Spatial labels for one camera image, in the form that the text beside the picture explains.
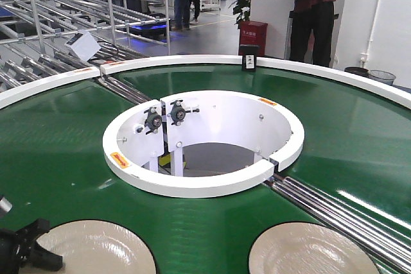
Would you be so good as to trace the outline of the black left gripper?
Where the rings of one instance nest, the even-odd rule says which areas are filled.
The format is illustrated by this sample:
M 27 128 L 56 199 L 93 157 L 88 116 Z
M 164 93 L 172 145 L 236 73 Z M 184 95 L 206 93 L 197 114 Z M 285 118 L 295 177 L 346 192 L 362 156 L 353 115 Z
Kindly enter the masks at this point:
M 2 228 L 1 273 L 18 273 L 27 263 L 42 270 L 61 270 L 63 257 L 46 250 L 37 242 L 49 230 L 49 221 L 42 218 L 17 231 Z

